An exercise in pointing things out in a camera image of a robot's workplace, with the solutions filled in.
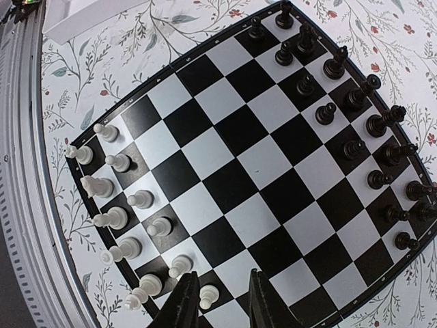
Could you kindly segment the black white chessboard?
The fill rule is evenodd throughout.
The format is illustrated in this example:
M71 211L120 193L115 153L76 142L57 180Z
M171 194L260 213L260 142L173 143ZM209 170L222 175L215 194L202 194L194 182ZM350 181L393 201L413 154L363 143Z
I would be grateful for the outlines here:
M378 75L360 72L347 58L344 75L329 79L323 65L340 46L294 8L292 28L277 27L280 12L280 3L271 5L197 46L72 142L94 152L88 165L67 162L88 221L102 239L101 252L127 237L142 246L136 258L105 266L118 268L127 295L145 274L161 279L159 295L128 310L144 311L150 323L182 276L169 277L171 262L184 254L193 261L190 272L197 272L200 288L211 284L220 292L210 309L199 307L201 327L249 326L252 269L266 274L304 327L335 327L344 318L354 327L398 327L402 310L411 313L409 327L424 327L419 296L398 293L395 279L402 276L408 285L423 280L422 251L435 240L436 220L418 221L412 209L419 202L436 207L436 193L417 201L406 196L414 180L433 186L419 149L396 166L382 157L387 144L419 148L405 127L407 107L383 99L380 87L361 110L349 108L346 94L368 75ZM256 16L264 28L258 41L248 34ZM305 23L317 36L311 55L296 49ZM285 41L294 59L281 66L274 57ZM309 97L296 90L306 74L314 78ZM334 120L321 125L315 111L328 103L337 106ZM393 105L406 108L404 120L372 137L367 119ZM97 123L116 126L117 139L105 142L93 130ZM365 149L347 160L344 143L359 139ZM106 156L120 153L130 158L126 172L105 163ZM373 170L391 174L392 183L370 188L367 176ZM88 198L84 176L108 178L112 194ZM128 196L139 190L154 195L151 207L128 205ZM388 222L390 205L407 210L410 219ZM91 222L114 206L128 214L124 228ZM171 221L169 235L147 233L157 217ZM400 232L418 240L419 248L396 248Z

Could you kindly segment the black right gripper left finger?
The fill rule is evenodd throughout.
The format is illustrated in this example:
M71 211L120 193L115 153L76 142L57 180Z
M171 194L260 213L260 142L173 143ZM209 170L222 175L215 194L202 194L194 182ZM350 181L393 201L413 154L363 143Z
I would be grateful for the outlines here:
M199 279L197 272L193 271L181 276L169 298L147 328L198 328L198 326Z

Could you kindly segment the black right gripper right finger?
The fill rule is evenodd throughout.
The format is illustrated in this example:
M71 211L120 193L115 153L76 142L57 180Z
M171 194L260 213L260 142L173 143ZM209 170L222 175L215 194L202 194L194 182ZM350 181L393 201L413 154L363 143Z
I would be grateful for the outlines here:
M299 327L303 325L295 318L266 274L251 270L249 282L250 327Z

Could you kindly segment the white chess piece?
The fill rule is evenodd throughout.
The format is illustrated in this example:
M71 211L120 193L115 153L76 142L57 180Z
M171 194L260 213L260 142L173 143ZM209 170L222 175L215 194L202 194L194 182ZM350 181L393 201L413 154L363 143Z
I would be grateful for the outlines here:
M117 172L126 172L130 167L130 158L125 154L108 155L105 163L110 165Z
M110 247L100 253L100 261L107 266L123 259L132 260L139 256L142 246L134 237L127 237L120 241L119 245Z
M124 300L124 307L127 310L138 310L150 297L159 295L163 289L161 279L151 273L145 274L139 280L139 286L132 290Z

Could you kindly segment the white chess knight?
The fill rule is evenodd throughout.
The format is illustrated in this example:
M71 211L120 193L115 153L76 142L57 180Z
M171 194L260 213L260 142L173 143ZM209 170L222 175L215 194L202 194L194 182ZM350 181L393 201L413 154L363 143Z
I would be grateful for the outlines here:
M88 198L98 196L108 198L113 192L113 183L108 178L84 176L80 179Z

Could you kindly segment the white plastic tray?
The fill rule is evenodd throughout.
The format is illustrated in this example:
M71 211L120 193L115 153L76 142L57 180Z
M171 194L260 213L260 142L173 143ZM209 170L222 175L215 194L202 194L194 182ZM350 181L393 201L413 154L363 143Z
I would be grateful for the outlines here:
M144 0L46 1L42 33L59 45Z

